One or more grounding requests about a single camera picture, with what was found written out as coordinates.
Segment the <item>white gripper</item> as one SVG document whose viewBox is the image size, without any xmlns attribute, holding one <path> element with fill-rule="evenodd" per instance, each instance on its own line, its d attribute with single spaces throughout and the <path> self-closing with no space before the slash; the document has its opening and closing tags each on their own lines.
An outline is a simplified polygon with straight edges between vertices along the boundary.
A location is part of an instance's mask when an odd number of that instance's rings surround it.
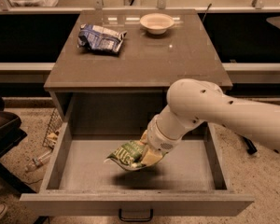
<svg viewBox="0 0 280 224">
<path fill-rule="evenodd" d="M 145 166 L 151 166 L 162 159 L 162 153 L 171 152 L 179 143 L 180 139 L 173 140 L 166 137 L 158 127 L 158 116 L 155 116 L 142 133 L 140 142 L 148 143 L 152 148 L 147 149 L 141 160 Z"/>
</svg>

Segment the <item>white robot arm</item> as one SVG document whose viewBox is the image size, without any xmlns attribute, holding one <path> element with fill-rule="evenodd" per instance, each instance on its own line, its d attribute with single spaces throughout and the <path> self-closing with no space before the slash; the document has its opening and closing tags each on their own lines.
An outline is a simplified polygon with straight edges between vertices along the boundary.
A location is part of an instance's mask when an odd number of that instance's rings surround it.
<svg viewBox="0 0 280 224">
<path fill-rule="evenodd" d="M 179 79 L 167 91 L 167 106 L 147 126 L 147 144 L 172 151 L 203 122 L 224 126 L 280 153 L 280 105 L 230 97 L 211 82 Z"/>
</svg>

